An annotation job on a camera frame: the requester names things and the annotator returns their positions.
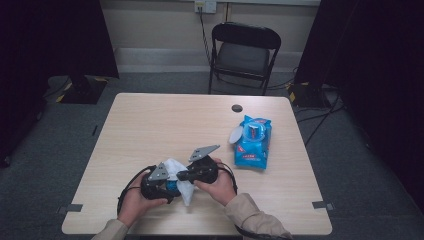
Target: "gray carpet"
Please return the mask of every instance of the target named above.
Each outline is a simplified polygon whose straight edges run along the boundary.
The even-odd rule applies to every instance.
[[[270,86],[292,77],[291,73],[274,73]],[[72,201],[116,94],[207,94],[207,79],[206,72],[122,73],[121,79],[109,81],[97,105],[58,104],[55,99],[60,92],[49,96],[43,117],[11,156],[11,166],[0,169],[0,239],[90,239],[64,235],[64,215],[56,211]],[[65,81],[66,77],[51,78],[48,93]],[[216,82],[214,88],[214,94],[260,94],[260,90],[227,83]],[[267,95],[287,93],[276,89]],[[336,92],[329,91],[327,96],[334,101]],[[336,109],[342,105],[338,101]],[[296,107],[293,111],[298,120],[325,113]],[[321,119],[299,123],[305,141]],[[329,212],[333,232],[296,239],[424,239],[422,214],[391,170],[367,148],[364,136],[342,109],[332,113],[311,138],[307,151],[318,184],[324,200],[335,206]]]

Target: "hand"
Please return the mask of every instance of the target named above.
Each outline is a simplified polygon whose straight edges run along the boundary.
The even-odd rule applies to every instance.
[[[164,205],[168,202],[165,198],[148,200],[143,197],[140,191],[140,186],[141,179],[146,174],[147,173],[140,174],[140,176],[132,182],[127,194],[125,195],[124,202],[122,203],[118,220],[123,222],[128,228],[130,228],[137,219],[146,214],[147,210]]]
[[[213,158],[219,167],[224,167],[221,159]],[[198,180],[194,181],[194,184],[209,193],[215,201],[221,203],[223,206],[227,204],[237,195],[233,188],[233,180],[227,172],[223,170],[218,171],[218,178],[212,184],[204,183]]]

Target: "wall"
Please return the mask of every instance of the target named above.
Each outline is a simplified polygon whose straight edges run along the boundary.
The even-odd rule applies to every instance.
[[[204,54],[200,16],[194,13],[193,1],[103,0],[101,4],[114,48],[189,50]],[[297,59],[305,47],[317,8],[314,4],[218,2],[217,13],[203,14],[203,22],[209,44],[212,28],[226,19],[272,28],[282,38],[281,54]]]

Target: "power outlet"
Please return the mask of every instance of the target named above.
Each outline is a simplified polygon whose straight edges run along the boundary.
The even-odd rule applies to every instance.
[[[194,1],[194,12],[202,13],[216,13],[216,2],[215,1]]]

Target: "blue wipes package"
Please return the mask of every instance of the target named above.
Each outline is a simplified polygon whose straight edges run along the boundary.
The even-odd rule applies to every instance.
[[[240,139],[235,143],[235,165],[266,169],[271,120],[244,116]]]

